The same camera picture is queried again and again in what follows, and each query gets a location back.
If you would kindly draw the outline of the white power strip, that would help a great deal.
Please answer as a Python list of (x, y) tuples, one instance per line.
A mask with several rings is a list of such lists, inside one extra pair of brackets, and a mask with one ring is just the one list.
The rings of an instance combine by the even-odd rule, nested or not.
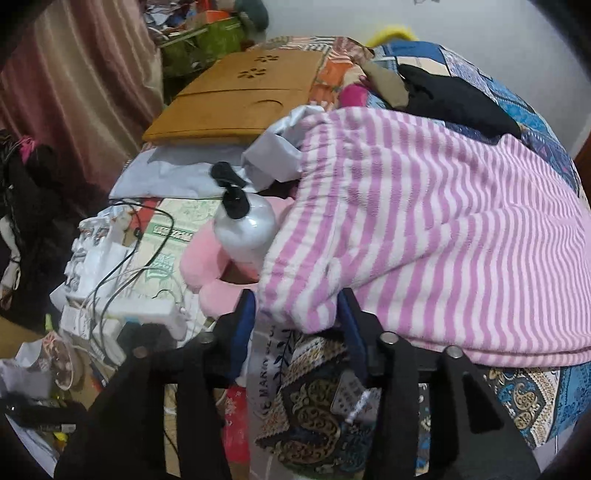
[(100, 333), (118, 336), (126, 323), (161, 324), (174, 340), (186, 335), (186, 320), (171, 298), (116, 298), (108, 307), (106, 304), (106, 299), (98, 299), (95, 308), (91, 302), (82, 308), (66, 305), (60, 328), (84, 340), (99, 340)]

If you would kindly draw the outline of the dark paisley pillow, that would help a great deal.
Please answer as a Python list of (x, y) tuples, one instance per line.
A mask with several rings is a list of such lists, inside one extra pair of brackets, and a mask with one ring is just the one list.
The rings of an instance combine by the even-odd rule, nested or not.
[(303, 336), (294, 345), (256, 446), (290, 478), (361, 479), (382, 391), (367, 389), (344, 343)]

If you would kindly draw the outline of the pump bottle black top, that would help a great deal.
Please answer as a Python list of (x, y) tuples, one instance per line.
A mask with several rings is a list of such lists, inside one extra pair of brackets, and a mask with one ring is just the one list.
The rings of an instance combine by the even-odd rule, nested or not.
[(228, 162), (213, 164), (211, 178), (224, 190), (213, 218), (215, 238), (233, 262), (259, 273), (279, 231), (273, 207), (263, 196), (245, 192), (245, 180)]

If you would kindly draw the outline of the grey white cloth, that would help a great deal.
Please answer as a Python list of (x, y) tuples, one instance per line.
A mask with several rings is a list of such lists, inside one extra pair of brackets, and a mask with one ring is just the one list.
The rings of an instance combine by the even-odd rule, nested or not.
[(228, 163), (245, 180), (249, 193), (266, 190), (276, 181), (297, 180), (303, 162), (304, 118), (324, 111), (321, 106), (298, 106), (247, 147), (170, 144), (145, 150), (124, 168), (109, 198), (219, 198), (222, 189), (211, 178), (211, 167), (219, 162)]

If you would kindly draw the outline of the black garment on bed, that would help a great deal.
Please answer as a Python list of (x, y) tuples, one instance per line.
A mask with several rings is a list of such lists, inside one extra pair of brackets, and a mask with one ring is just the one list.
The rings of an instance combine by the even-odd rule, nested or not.
[(434, 75), (406, 64), (398, 71), (409, 92), (407, 113), (469, 127), (487, 138), (509, 134), (521, 139), (517, 122), (464, 79)]

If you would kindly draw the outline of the wooden lap desk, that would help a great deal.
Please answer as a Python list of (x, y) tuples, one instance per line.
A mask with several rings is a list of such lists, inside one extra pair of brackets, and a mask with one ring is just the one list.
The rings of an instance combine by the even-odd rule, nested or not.
[(168, 143), (249, 144), (291, 110), (308, 103), (322, 53), (231, 53), (187, 85), (144, 132)]

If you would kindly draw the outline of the striped brown pink curtain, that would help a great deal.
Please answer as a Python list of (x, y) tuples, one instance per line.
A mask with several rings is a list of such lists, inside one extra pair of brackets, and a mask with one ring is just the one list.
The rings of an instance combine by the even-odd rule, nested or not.
[(161, 113), (141, 1), (4, 1), (1, 124), (51, 147), (69, 187), (107, 192)]

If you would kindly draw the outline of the green storage box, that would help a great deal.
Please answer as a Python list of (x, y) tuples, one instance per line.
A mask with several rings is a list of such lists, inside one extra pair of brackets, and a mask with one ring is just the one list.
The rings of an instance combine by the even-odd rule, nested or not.
[(164, 78), (202, 71), (225, 55), (239, 52), (245, 30), (242, 21), (230, 17), (187, 31), (161, 43)]

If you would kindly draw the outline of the yellow curved tube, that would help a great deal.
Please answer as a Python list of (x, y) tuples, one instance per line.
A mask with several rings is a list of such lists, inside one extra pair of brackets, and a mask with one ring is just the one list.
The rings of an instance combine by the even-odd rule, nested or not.
[(376, 48), (391, 41), (418, 41), (418, 36), (408, 27), (402, 25), (390, 25), (380, 29), (365, 43), (369, 48)]

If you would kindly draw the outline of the grey green plush pillow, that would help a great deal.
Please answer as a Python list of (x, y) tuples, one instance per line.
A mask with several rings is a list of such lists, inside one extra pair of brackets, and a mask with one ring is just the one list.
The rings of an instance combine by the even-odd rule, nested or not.
[(263, 0), (235, 0), (235, 13), (242, 16), (256, 32), (263, 32), (269, 27), (269, 12)]

